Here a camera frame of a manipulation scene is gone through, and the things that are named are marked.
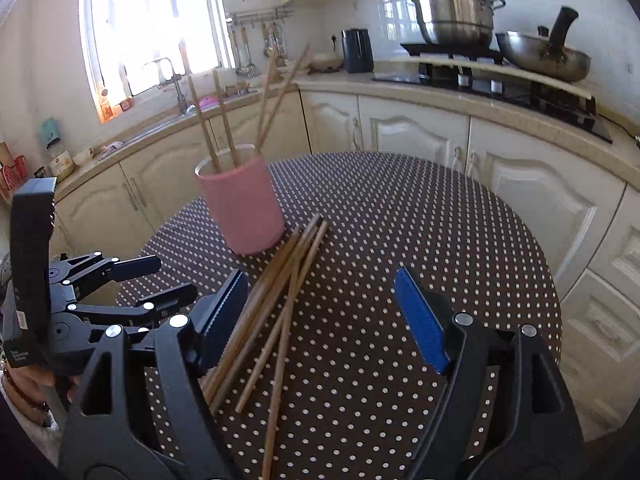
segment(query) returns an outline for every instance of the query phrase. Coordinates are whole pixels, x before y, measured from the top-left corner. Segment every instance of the wooden chopstick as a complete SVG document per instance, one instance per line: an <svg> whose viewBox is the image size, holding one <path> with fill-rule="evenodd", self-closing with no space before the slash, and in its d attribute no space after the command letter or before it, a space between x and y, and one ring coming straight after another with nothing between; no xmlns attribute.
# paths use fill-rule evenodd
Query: wooden chopstick
<svg viewBox="0 0 640 480"><path fill-rule="evenodd" d="M204 394L207 404L209 404L217 394L220 385L225 380L229 370L231 370L238 352L245 346L246 338L252 330L255 316L260 310L264 297L268 294L274 280L280 275L282 267L286 266L289 256L296 249L300 237L299 231L294 232L289 237L289 240L280 248L265 269L263 273L264 279L262 281L258 280L254 288L252 288L252 293L247 299L244 310L236 324L236 328L226 344L225 351L218 362L218 366L212 371L212 378L206 384L206 388L203 388L202 393Z"/></svg>
<svg viewBox="0 0 640 480"><path fill-rule="evenodd" d="M213 83L216 85L216 95L218 96L218 104L220 105L220 111L222 112L222 124L225 127L226 143L229 145L229 151L231 152L231 160L234 162L234 167L239 167L240 157L236 151L236 144L234 138L231 135L231 126L229 126L229 118L226 116L225 100L222 95L222 88L220 88L220 79L218 79L218 70L213 69Z"/></svg>
<svg viewBox="0 0 640 480"><path fill-rule="evenodd" d="M269 134L269 130L271 129L271 125L273 124L273 118L276 116L276 113L278 113L280 104L282 104L282 99L284 97L285 92L287 91L287 87L289 86L289 83L291 83L292 79L298 73L298 69L300 68L300 65L302 65L302 62L306 57L306 53L309 51L309 47L310 45L309 43L307 43L305 47L302 49L302 54L296 60L296 63L293 65L293 69L291 70L291 72L287 76L287 79L284 81L283 85L280 87L280 90L278 91L278 96L276 97L276 104L273 107L273 110L271 111L271 115L269 115L269 118L267 119L264 130L260 132L260 136L256 140L255 147L258 151L260 151L264 146L264 141L267 139L267 135Z"/></svg>
<svg viewBox="0 0 640 480"><path fill-rule="evenodd" d="M211 402L207 401L211 413L216 413L217 410L222 405L222 402L226 399L226 395L228 394L229 389L233 385L236 375L238 374L238 371L242 367L242 364L246 360L249 352L251 351L255 340L260 335L260 332L262 331L262 327L264 326L264 323L267 321L267 318L270 316L271 311L273 310L273 307L275 307L278 304L278 298L282 293L282 289L284 288L284 286L287 284L287 281L289 280L292 266L299 262L299 260L302 258L302 255L305 253L306 249L309 247L309 244L311 243L313 236L316 234L316 231L318 230L318 228L315 227L315 223L317 222L317 220L314 221L315 218L319 218L319 214L314 216L314 218L312 219L312 222L309 222L309 225L306 227L305 232L300 237L300 240L298 241L298 244L295 250L291 254L290 258L287 260L286 264L284 265L284 268L280 271L275 282L273 283L273 286L270 288L267 296L264 298L264 301L262 302L261 307L259 309L260 312L254 318L254 323L251 326L251 328L248 329L249 333L247 335L245 334L245 337L243 339L244 346L242 347L241 350L234 352L232 357L233 362L224 371L225 377L223 378L220 377L219 384L216 384L217 391L215 393L215 396L213 397L213 400Z"/></svg>
<svg viewBox="0 0 640 480"><path fill-rule="evenodd" d="M326 230L328 227L329 227L329 223L327 221L323 221L322 224L320 225L320 228L318 229L316 238L314 239L314 242L311 245L311 248L309 249L309 252L306 255L305 263L302 265L302 270L298 275L298 283L296 285L296 295L299 293L300 288L302 288L302 285L306 279L306 275L309 272L309 269L311 268L311 265L313 264L314 260L316 259L316 254L318 254L318 247L322 243L322 238L324 237L324 234L326 233ZM273 325L273 329L271 329L269 338L267 339L267 342L265 343L264 348L262 349L262 353L260 354L260 357L258 358L257 363L255 364L253 370L251 371L251 376L249 377L249 380L246 382L246 385L244 386L244 390L240 395L240 399L236 404L236 412L238 413L242 413L242 410L244 410L244 407L246 406L254 390L255 384L260 378L260 374L262 373L264 366L267 364L267 361L271 356L271 352L273 351L273 346L275 345L276 339L280 335L280 331L282 329L284 315L285 315L285 309L283 308L280 311L278 320Z"/></svg>
<svg viewBox="0 0 640 480"><path fill-rule="evenodd" d="M269 64L267 65L267 72L264 74L264 94L262 94L262 105L260 106L260 120L258 120L258 134L256 139L260 139L262 135L262 124L264 123L264 115L267 111L267 102L269 101L269 83L271 81L271 72L276 65L276 50L271 50L269 56Z"/></svg>
<svg viewBox="0 0 640 480"><path fill-rule="evenodd" d="M187 82L189 83L189 90L191 91L191 95L193 96L193 104L196 107L196 112L198 113L198 120L200 121L200 127L202 128L202 133L204 134L204 140L207 143L207 149L209 150L209 155L211 156L211 163L218 173L222 173L220 161L218 160L218 156L216 155L216 149L213 147L213 142L211 142L211 137L209 137L209 131L205 126L205 120L202 116L202 110L200 109L200 99L198 98L198 94L196 94L196 87L193 85L191 74L187 74Z"/></svg>
<svg viewBox="0 0 640 480"><path fill-rule="evenodd" d="M271 477L271 464L273 463L273 448L276 441L276 430L278 429L278 418L280 416L280 399L282 397L282 383L284 382L285 359L289 348L289 332L291 329L291 319L293 317L293 304L296 301L298 286L298 263L295 263L291 271L289 280L289 291L287 293L287 303L284 306L284 318L282 321L282 332L280 333L280 345L278 346L278 360L276 361L275 376L273 378L273 390L271 391L271 403L269 406L269 420L267 422L267 433L264 439L264 458L262 459L262 480L269 480Z"/></svg>

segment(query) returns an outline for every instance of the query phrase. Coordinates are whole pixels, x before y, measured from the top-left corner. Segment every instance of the blue gripper pad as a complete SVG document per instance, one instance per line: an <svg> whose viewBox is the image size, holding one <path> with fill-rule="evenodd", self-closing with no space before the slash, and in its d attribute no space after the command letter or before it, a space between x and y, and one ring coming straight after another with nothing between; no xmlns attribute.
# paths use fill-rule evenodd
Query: blue gripper pad
<svg viewBox="0 0 640 480"><path fill-rule="evenodd" d="M404 267L396 273L396 303L420 349L424 362L442 374L450 359L444 351L444 330L438 323L411 274Z"/></svg>

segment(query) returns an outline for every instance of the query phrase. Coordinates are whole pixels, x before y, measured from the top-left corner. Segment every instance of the black canister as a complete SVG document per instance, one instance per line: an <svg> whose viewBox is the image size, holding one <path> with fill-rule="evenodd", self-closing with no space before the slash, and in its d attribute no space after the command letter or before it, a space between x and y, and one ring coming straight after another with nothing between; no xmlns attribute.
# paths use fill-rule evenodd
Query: black canister
<svg viewBox="0 0 640 480"><path fill-rule="evenodd" d="M342 54L348 73L373 72L371 40L366 28L350 28L342 32Z"/></svg>

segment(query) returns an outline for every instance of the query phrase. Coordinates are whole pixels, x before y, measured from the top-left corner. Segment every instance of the round table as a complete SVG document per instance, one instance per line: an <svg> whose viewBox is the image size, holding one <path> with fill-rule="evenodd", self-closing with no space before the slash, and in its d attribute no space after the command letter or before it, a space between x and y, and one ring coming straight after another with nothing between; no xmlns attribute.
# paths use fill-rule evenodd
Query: round table
<svg viewBox="0 0 640 480"><path fill-rule="evenodd" d="M485 326L537 326L559 358L560 307L545 257L522 220L487 188L443 166L387 153L310 155L270 170L289 228L315 212L330 222L296 302L271 478L402 477L443 379L424 364L394 301L400 266ZM254 283L274 250L233 254L198 199L145 246L143 254L162 260L161 272L125 284L118 301L132 304L183 282L211 294L235 268ZM260 477L275 356L244 413L234 408L281 306L214 414L247 480ZM147 378L162 448L179 458L153 370ZM484 442L496 382L488 370L470 455Z"/></svg>

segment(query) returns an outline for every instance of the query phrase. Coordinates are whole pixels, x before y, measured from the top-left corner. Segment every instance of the faucet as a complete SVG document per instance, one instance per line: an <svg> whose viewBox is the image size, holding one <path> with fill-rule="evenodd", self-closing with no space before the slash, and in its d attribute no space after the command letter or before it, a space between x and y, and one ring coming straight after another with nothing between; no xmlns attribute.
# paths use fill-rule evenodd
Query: faucet
<svg viewBox="0 0 640 480"><path fill-rule="evenodd" d="M178 81L180 81L181 79L181 76L178 76L177 73L175 73L174 64L172 63L171 59L169 59L168 57L159 57L157 59L153 59L149 62L146 62L142 66L142 68L152 63L155 63L156 65L159 66L160 63L164 60L167 60L169 62L169 66L171 67L171 79L169 80L169 82L174 83L175 93L177 94L177 97L178 97L178 108L180 108L180 114L186 115L191 110L193 110L195 106L194 105L187 106L187 98L182 93L182 89L180 88L180 84L178 83Z"/></svg>

